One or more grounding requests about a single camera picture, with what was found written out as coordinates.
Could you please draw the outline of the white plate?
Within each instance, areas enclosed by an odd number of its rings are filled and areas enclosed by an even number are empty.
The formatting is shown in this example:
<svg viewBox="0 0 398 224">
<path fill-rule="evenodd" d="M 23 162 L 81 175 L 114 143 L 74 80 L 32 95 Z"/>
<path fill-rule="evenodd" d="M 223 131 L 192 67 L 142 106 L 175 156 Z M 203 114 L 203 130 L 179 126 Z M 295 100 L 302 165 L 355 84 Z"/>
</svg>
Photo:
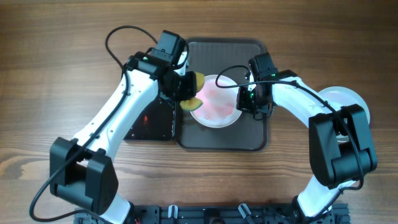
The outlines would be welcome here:
<svg viewBox="0 0 398 224">
<path fill-rule="evenodd" d="M 205 76 L 205 84 L 196 95 L 203 103 L 190 112 L 196 121 L 208 128 L 227 127 L 237 121 L 242 113 L 236 109 L 238 87 L 218 88 L 216 77 Z"/>
</svg>

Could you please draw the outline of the yellow green sponge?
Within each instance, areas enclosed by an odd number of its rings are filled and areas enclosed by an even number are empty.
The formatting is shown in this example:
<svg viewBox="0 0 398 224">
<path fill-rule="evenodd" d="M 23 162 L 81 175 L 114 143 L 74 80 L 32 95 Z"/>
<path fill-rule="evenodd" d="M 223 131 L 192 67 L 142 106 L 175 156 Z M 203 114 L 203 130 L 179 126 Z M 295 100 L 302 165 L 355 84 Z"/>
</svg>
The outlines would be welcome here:
<svg viewBox="0 0 398 224">
<path fill-rule="evenodd" d="M 196 78 L 196 93 L 198 93 L 205 84 L 205 75 L 199 72 L 195 72 Z M 192 97 L 189 100 L 184 100 L 180 102 L 180 107 L 186 111 L 194 111 L 198 109 L 203 104 L 202 100 L 196 97 Z"/>
</svg>

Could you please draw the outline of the light grey plate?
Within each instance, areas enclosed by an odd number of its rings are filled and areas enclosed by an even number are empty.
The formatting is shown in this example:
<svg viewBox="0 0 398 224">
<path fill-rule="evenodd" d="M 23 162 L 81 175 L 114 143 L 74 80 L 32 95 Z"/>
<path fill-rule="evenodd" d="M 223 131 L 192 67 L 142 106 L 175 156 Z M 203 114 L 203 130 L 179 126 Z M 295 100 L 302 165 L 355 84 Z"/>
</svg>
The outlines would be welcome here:
<svg viewBox="0 0 398 224">
<path fill-rule="evenodd" d="M 370 124 L 371 116 L 369 108 L 363 98 L 355 91 L 343 86 L 331 86 L 319 91 L 318 93 L 324 98 L 343 106 L 358 104 L 364 109 L 368 124 Z"/>
</svg>

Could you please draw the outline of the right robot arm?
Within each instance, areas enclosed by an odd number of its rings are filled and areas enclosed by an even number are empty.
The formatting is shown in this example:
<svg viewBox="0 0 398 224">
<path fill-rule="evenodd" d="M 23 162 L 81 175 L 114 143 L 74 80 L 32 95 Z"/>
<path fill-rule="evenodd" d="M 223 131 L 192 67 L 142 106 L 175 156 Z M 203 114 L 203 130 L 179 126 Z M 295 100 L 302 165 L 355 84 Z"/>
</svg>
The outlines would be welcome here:
<svg viewBox="0 0 398 224">
<path fill-rule="evenodd" d="M 313 177 L 292 202 L 292 221 L 320 220 L 345 191 L 360 190 L 364 176 L 377 167 L 365 110 L 344 106 L 310 87 L 291 70 L 278 71 L 269 53 L 251 58 L 239 87 L 237 109 L 254 119 L 268 118 L 275 106 L 291 112 L 308 128 Z"/>
</svg>

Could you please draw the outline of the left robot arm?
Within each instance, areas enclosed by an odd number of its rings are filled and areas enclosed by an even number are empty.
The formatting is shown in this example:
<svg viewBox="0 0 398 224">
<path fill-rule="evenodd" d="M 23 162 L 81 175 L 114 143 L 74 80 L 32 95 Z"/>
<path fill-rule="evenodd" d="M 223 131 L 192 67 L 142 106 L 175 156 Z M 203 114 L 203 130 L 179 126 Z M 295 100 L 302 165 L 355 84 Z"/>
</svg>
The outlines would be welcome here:
<svg viewBox="0 0 398 224">
<path fill-rule="evenodd" d="M 50 148 L 50 193 L 104 222 L 135 223 L 134 205 L 118 194 L 113 161 L 136 119 L 156 98 L 191 102 L 203 86 L 202 74 L 185 69 L 185 39 L 164 30 L 155 44 L 120 64 L 119 86 L 90 124 Z"/>
</svg>

